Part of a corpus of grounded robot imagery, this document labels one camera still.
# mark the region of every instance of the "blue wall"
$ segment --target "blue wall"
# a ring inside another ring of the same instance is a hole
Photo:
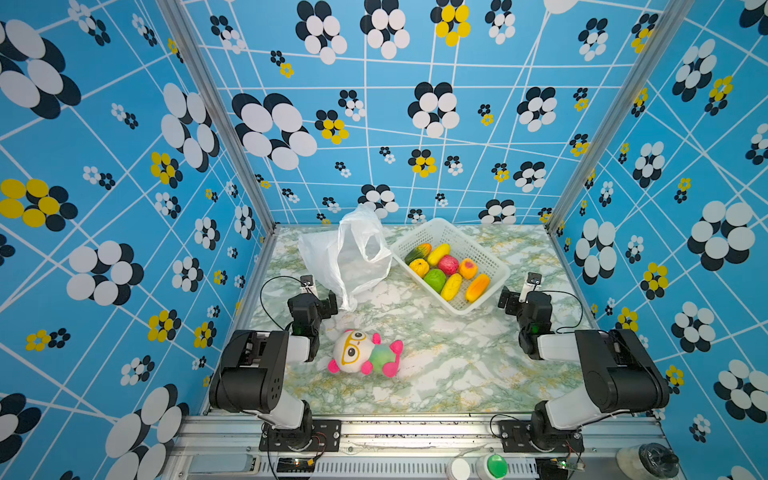
[[[154,477],[263,236],[157,6],[88,7],[0,6],[0,478]]]
[[[539,223],[666,5],[606,3],[184,7],[276,221]]]
[[[768,477],[768,18],[744,7],[696,2],[558,229],[599,326],[667,375],[654,414],[697,479]]]

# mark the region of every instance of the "stuffed toy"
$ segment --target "stuffed toy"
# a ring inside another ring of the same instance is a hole
[[[382,345],[382,337],[374,333],[370,337],[358,330],[347,330],[333,347],[333,359],[328,364],[331,373],[362,372],[370,375],[374,370],[392,378],[400,368],[402,340]]]

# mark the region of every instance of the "plastic bag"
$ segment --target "plastic bag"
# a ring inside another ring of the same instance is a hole
[[[355,295],[384,280],[392,262],[381,220],[362,205],[341,219],[337,231],[300,236],[299,254],[315,280],[341,300],[339,308],[350,312],[357,307]]]

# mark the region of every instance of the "marble pattern surface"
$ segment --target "marble pattern surface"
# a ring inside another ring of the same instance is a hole
[[[300,235],[334,227],[283,227],[279,231],[266,279],[308,274],[299,255]],[[411,226],[385,226],[394,243]],[[460,229],[509,264],[506,285],[519,290],[527,272],[544,277],[543,290],[573,292],[543,226],[460,226]],[[290,321],[286,301],[298,284],[278,279],[266,285],[264,305],[280,324]],[[328,290],[319,286],[320,298]],[[575,325],[576,299],[552,293],[553,326]],[[518,345],[514,317],[496,307],[498,293],[467,316],[449,316],[394,260],[389,276],[358,295],[355,312],[340,311],[324,320],[320,348],[312,363],[286,368],[284,388],[307,400],[316,414],[417,412],[524,412],[542,399],[557,398],[583,383],[574,363],[530,360]],[[585,318],[580,328],[589,328]],[[276,327],[259,306],[250,328]],[[331,374],[334,341],[347,329],[378,332],[382,343],[405,343],[400,370],[393,379],[381,374]]]

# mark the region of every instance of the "plastic basket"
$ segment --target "plastic basket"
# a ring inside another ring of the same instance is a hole
[[[488,289],[477,299],[477,301],[470,303],[466,300],[465,294],[472,281],[463,280],[462,288],[459,290],[458,294],[453,300],[446,302],[445,299],[440,296],[439,292],[434,291],[432,287],[427,285],[427,282],[422,280],[422,278],[418,276],[416,272],[411,270],[402,260],[414,247],[417,247],[422,243],[430,243],[432,248],[435,248],[442,243],[447,243],[451,246],[450,254],[459,262],[465,258],[472,259],[472,261],[478,265],[478,275],[484,273],[491,277],[491,284],[488,286]],[[504,285],[504,282],[509,278],[509,266],[495,255],[492,255],[485,248],[481,247],[480,244],[475,242],[470,236],[462,233],[458,228],[442,218],[433,218],[420,227],[415,228],[413,231],[408,232],[393,245],[390,245],[389,249],[394,254],[397,263],[406,269],[406,272],[413,278],[413,281],[417,282],[424,288],[424,290],[434,296],[445,311],[452,315],[466,315],[471,312],[478,305],[485,302],[496,290],[500,289],[502,285]]]

